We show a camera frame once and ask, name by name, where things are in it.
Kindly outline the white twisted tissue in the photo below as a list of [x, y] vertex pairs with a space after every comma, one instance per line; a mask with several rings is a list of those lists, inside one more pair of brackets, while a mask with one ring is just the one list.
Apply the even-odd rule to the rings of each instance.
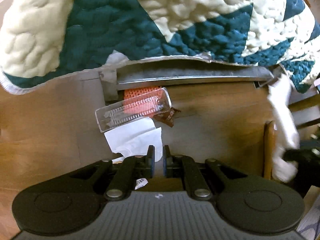
[[276, 144], [272, 151], [272, 178], [282, 183], [288, 183], [297, 174], [297, 164], [285, 161], [284, 153], [287, 150], [296, 150], [300, 145], [300, 137], [288, 108], [291, 89], [291, 80], [285, 74], [281, 74], [275, 83], [268, 85], [267, 99], [277, 129]]

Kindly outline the orange mesh foam net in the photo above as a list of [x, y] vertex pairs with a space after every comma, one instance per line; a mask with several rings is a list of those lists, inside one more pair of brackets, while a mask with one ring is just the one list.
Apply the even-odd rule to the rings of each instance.
[[146, 87], [124, 90], [124, 113], [139, 114], [147, 113], [146, 116], [153, 117], [163, 111], [159, 100], [162, 97], [162, 87]]

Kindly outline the wooden chair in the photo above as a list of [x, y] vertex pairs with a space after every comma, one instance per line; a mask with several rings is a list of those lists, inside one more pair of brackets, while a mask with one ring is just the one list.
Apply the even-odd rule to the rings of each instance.
[[272, 158], [276, 141], [276, 130], [274, 121], [265, 124], [264, 129], [264, 171], [263, 177], [267, 180], [272, 179]]

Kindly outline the brown snack wrapper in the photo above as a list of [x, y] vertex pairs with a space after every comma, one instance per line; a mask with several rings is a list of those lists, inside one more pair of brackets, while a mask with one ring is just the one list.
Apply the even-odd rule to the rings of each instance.
[[179, 109], [171, 107], [170, 110], [167, 112], [154, 115], [153, 119], [155, 119], [156, 121], [159, 121], [163, 124], [166, 124], [169, 127], [173, 127], [174, 126], [174, 116], [177, 113], [181, 113], [181, 111]]

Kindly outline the clear plastic tray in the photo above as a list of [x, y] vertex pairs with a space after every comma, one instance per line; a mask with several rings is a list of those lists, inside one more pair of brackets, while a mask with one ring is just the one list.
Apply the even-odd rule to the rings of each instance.
[[95, 111], [95, 118], [101, 133], [143, 117], [153, 117], [168, 112], [171, 99], [165, 88], [157, 88], [101, 107]]

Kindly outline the teal and cream quilt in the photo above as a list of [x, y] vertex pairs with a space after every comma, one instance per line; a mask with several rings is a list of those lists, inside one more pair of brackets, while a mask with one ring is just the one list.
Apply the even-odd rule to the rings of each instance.
[[319, 24], [303, 0], [13, 0], [3, 17], [1, 85], [12, 94], [173, 59], [281, 64], [305, 93], [319, 75]]

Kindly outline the grey metal bed frame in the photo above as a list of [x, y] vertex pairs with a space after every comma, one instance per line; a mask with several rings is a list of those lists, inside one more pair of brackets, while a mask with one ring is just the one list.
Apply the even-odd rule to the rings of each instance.
[[103, 92], [102, 105], [109, 105], [122, 99], [121, 93], [126, 89], [219, 82], [256, 82], [261, 87], [274, 82], [283, 72], [280, 65], [263, 67], [198, 60], [165, 60], [103, 69], [99, 71], [99, 77]]

